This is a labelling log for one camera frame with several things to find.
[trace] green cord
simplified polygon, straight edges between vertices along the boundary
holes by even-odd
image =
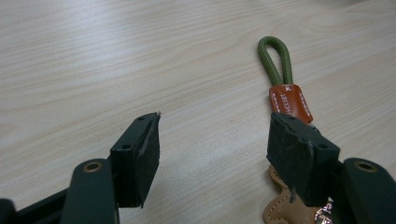
[[[277,72],[276,67],[268,54],[267,46],[273,47],[280,56],[280,61],[282,64],[283,81],[280,74]],[[275,85],[280,84],[293,84],[293,77],[291,73],[291,63],[288,48],[286,45],[278,38],[273,36],[266,36],[259,42],[259,55],[264,65],[265,70],[270,77],[271,83]]]

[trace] strap connector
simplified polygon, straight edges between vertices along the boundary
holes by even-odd
[[[275,85],[269,93],[273,112],[294,116],[305,124],[314,119],[299,86]]]

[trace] wood grain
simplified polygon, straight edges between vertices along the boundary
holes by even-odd
[[[396,178],[396,1],[2,1],[0,198],[18,209],[105,158],[138,116],[162,111],[144,209],[122,223],[262,223],[267,35],[290,49],[314,124]]]

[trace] stitching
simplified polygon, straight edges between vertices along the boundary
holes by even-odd
[[[280,113],[279,105],[277,104],[276,95],[274,93],[273,93],[273,96],[274,96],[277,112]]]
[[[305,112],[308,114],[308,116],[311,116],[311,113],[309,112],[308,106],[305,103],[305,99],[304,99],[302,93],[300,93],[300,98],[301,98],[301,101],[303,102],[303,106],[304,106]]]
[[[276,176],[279,176],[276,172],[275,169],[272,171],[272,173]],[[290,196],[290,193],[288,193],[287,195],[285,195],[283,198],[281,198],[278,202],[276,202],[274,204],[274,206],[272,206],[272,208],[270,209],[270,211],[268,212],[267,216],[269,218],[271,218],[271,214],[273,213],[273,211],[283,202],[285,201],[288,197]],[[281,221],[285,221],[286,223],[289,223],[285,218],[271,218],[271,221],[277,221],[277,220],[281,220]]]

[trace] brown leather tab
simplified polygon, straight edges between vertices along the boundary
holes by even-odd
[[[291,200],[291,193],[280,179],[275,168],[270,165],[269,173],[282,192],[265,207],[262,219],[266,224],[315,224],[315,213],[318,207],[306,207],[298,195]]]
[[[299,86],[294,84],[276,85],[270,89],[270,100],[274,112],[292,115],[310,123],[312,118],[308,105]]]

